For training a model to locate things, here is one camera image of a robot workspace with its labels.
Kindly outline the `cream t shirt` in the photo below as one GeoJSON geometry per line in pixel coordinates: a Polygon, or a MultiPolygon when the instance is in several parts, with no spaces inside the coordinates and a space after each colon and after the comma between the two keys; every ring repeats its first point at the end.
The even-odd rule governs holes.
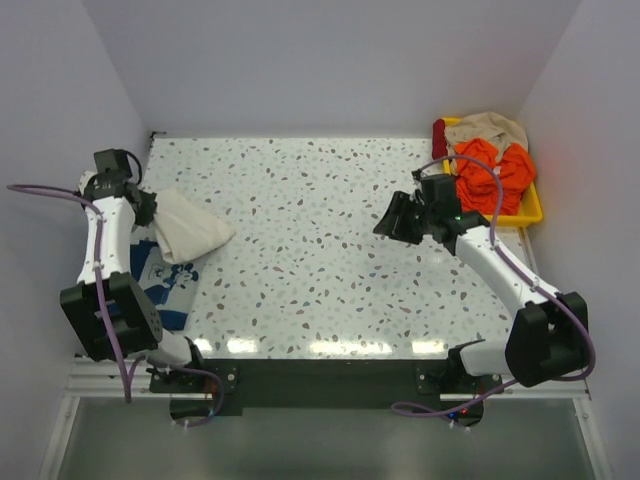
{"type": "Polygon", "coordinates": [[[152,225],[163,260],[186,263],[222,247],[235,235],[235,229],[222,219],[193,205],[175,189],[156,196],[152,225]]]}

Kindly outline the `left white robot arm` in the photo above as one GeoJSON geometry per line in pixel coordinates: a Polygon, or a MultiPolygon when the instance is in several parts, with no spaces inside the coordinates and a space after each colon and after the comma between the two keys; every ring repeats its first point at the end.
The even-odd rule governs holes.
{"type": "Polygon", "coordinates": [[[94,154],[97,172],[78,196],[88,222],[83,267],[76,285],[60,292],[60,305],[94,361],[146,354],[161,367],[197,366],[201,355],[193,341],[162,327],[131,273],[131,234],[149,226],[157,209],[156,195],[132,181],[135,159],[122,149],[94,154]]]}

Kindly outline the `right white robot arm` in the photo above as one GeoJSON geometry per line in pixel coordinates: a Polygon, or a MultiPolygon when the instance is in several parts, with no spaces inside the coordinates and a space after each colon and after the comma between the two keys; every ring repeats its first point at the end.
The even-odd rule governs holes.
{"type": "Polygon", "coordinates": [[[481,277],[513,320],[504,342],[476,340],[453,348],[455,367],[473,377],[510,375],[525,387],[587,372],[593,345],[585,300],[541,280],[505,247],[484,215],[463,211],[452,176],[418,170],[412,176],[415,191],[394,193],[375,234],[413,245],[430,236],[481,277]]]}

